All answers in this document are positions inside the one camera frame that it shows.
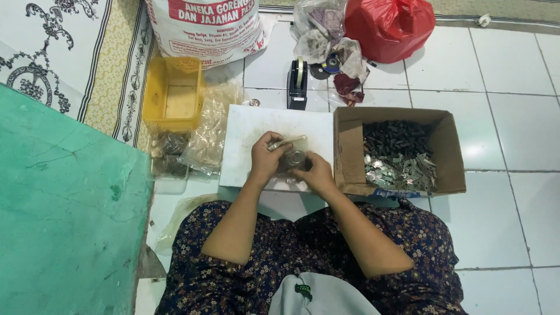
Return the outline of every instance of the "floral pants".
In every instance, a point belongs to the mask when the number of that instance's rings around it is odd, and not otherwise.
[[[183,221],[177,233],[156,314],[266,315],[282,279],[305,271],[349,282],[383,315],[466,314],[459,304],[463,290],[454,272],[458,259],[447,226],[406,199],[399,204],[381,208],[356,203],[416,263],[406,272],[367,280],[328,207],[294,223],[259,214],[249,263],[240,266],[200,254],[231,205],[205,203]]]

